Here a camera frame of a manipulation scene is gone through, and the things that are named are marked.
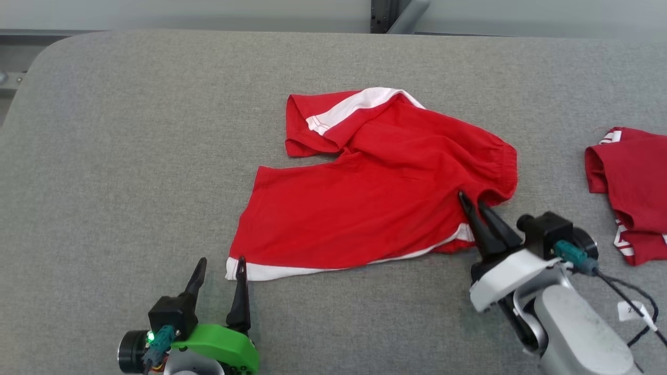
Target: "cable connector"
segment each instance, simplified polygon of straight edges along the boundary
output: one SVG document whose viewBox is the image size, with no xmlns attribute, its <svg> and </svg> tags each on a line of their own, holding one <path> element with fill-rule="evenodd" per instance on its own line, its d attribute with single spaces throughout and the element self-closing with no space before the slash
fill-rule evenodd
<svg viewBox="0 0 667 375">
<path fill-rule="evenodd" d="M 171 347 L 171 343 L 176 339 L 176 329 L 173 326 L 162 326 L 155 335 L 150 347 L 143 355 L 144 366 L 159 366 L 165 353 Z"/>
<path fill-rule="evenodd" d="M 566 240 L 560 240 L 554 244 L 554 253 L 559 258 L 571 262 L 577 271 L 585 275 L 593 276 L 594 270 L 600 267 L 597 260 L 589 258 L 584 250 Z"/>
</svg>

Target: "white cable label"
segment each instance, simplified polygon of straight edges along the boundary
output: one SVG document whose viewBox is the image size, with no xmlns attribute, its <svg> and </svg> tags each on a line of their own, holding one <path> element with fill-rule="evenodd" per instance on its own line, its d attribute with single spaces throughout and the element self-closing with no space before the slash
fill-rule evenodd
<svg viewBox="0 0 667 375">
<path fill-rule="evenodd" d="M 648 311 L 646 311 L 646 307 L 644 307 L 642 302 L 632 301 L 632 303 L 637 306 L 644 316 L 648 316 L 648 319 L 651 320 L 651 317 L 648 315 Z M 621 301 L 618 302 L 618 319 L 621 322 L 627 322 L 628 320 L 642 319 L 642 317 L 634 311 L 629 303 Z"/>
</svg>

